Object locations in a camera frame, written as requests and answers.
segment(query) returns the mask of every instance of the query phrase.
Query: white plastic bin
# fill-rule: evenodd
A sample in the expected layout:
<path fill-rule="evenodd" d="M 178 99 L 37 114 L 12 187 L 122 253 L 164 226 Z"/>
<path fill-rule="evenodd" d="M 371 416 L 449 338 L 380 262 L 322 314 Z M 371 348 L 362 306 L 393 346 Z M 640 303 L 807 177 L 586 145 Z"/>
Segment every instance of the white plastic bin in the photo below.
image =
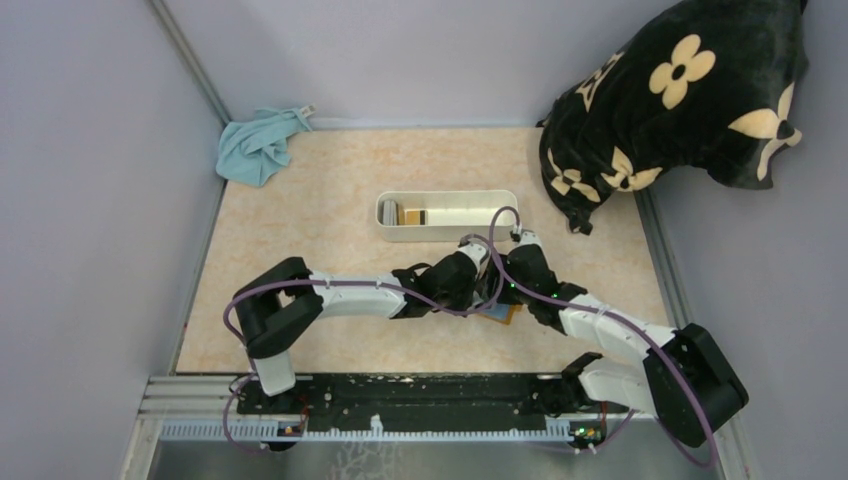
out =
<path fill-rule="evenodd" d="M 404 210 L 426 210 L 427 225 L 383 225 L 386 200 L 394 200 Z M 518 209 L 518 200 L 508 190 L 385 192 L 377 199 L 374 221 L 389 242 L 458 242 L 469 233 L 488 236 L 492 217 L 504 206 Z M 508 240 L 514 224 L 511 213 L 501 214 L 495 241 Z"/>

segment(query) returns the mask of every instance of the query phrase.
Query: light blue cloth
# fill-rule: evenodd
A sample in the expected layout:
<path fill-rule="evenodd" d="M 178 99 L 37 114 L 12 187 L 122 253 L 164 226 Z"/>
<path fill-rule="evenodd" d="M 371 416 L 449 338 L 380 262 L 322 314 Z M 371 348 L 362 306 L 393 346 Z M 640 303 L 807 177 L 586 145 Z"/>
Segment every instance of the light blue cloth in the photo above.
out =
<path fill-rule="evenodd" d="M 312 127 L 299 108 L 257 110 L 255 120 L 230 122 L 224 129 L 215 171 L 227 180 L 261 187 L 291 161 L 286 139 L 306 131 Z"/>

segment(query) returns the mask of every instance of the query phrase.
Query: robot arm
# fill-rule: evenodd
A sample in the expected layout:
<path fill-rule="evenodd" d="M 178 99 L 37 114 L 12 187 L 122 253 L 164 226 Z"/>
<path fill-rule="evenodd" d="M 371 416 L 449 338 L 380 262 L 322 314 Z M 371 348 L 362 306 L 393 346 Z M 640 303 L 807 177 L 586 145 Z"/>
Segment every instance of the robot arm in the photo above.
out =
<path fill-rule="evenodd" d="M 748 403 L 742 382 L 704 328 L 690 324 L 677 330 L 611 308 L 580 286 L 558 282 L 533 232 L 522 232 L 515 239 L 518 246 L 500 257 L 509 276 L 540 296 L 572 306 L 553 305 L 515 290 L 499 301 L 526 304 L 540 323 L 597 344 L 624 361 L 587 353 L 566 367 L 562 372 L 564 391 L 575 408 L 592 401 L 611 401 L 658 417 L 688 446 L 697 447 L 705 440 L 695 411 L 671 372 L 640 335 L 606 315 L 610 313 L 628 320 L 677 364 L 713 431 Z"/>
<path fill-rule="evenodd" d="M 417 318 L 432 310 L 414 295 L 386 287 L 403 287 L 451 310 L 468 309 L 488 257 L 483 246 L 465 243 L 436 265 L 417 264 L 372 277 L 313 272 L 300 257 L 283 260 L 236 293 L 291 280 L 311 283 L 268 290 L 236 304 L 247 356 L 263 391 L 277 395 L 294 386 L 289 348 L 315 320 L 340 315 Z M 292 301 L 283 306 L 281 296 Z"/>
<path fill-rule="evenodd" d="M 525 230 L 513 240 L 517 246 L 497 257 L 500 262 L 491 259 L 485 268 L 488 250 L 467 242 L 434 266 L 417 264 L 374 277 L 338 277 L 313 272 L 298 257 L 284 260 L 236 294 L 300 280 L 298 285 L 268 290 L 236 305 L 247 354 L 263 391 L 277 395 L 294 386 L 288 350 L 313 321 L 339 315 L 422 317 L 433 310 L 422 297 L 462 312 L 494 296 L 501 276 L 497 263 L 501 263 L 509 277 L 533 295 L 521 288 L 504 288 L 498 303 L 527 305 L 539 323 L 593 342 L 624 360 L 587 353 L 566 367 L 562 391 L 573 408 L 610 401 L 656 415 L 688 446 L 699 446 L 706 439 L 692 405 L 665 364 L 640 335 L 606 314 L 628 320 L 677 363 L 713 431 L 747 404 L 745 388 L 706 330 L 694 324 L 675 330 L 609 308 L 586 289 L 557 280 L 535 233 Z M 285 306 L 283 295 L 292 298 Z M 554 305 L 549 299 L 570 306 Z"/>

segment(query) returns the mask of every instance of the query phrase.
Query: black pillow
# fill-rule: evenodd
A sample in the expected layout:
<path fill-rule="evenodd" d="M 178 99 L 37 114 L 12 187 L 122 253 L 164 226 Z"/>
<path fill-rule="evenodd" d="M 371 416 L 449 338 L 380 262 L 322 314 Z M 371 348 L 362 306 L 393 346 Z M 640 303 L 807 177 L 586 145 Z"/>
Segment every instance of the black pillow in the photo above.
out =
<path fill-rule="evenodd" d="M 545 188 L 572 232 L 615 191 L 691 165 L 724 185 L 772 187 L 796 145 L 787 122 L 807 68 L 806 0 L 684 0 L 562 94 L 539 145 Z"/>

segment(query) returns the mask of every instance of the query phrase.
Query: lavender wall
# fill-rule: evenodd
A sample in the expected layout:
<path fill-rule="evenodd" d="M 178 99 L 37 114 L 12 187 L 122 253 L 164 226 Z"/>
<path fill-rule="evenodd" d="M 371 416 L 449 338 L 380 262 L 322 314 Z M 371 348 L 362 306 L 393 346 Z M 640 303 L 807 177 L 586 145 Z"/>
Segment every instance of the lavender wall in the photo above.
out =
<path fill-rule="evenodd" d="M 167 0 L 237 119 L 530 125 L 674 0 Z"/>
<path fill-rule="evenodd" d="M 775 187 L 724 188 L 680 170 L 657 183 L 694 315 L 751 394 L 743 423 L 764 479 L 843 478 L 848 460 L 848 4 L 812 1 L 811 68 L 775 157 Z"/>
<path fill-rule="evenodd" d="M 140 0 L 0 2 L 0 478 L 118 474 L 221 181 Z"/>

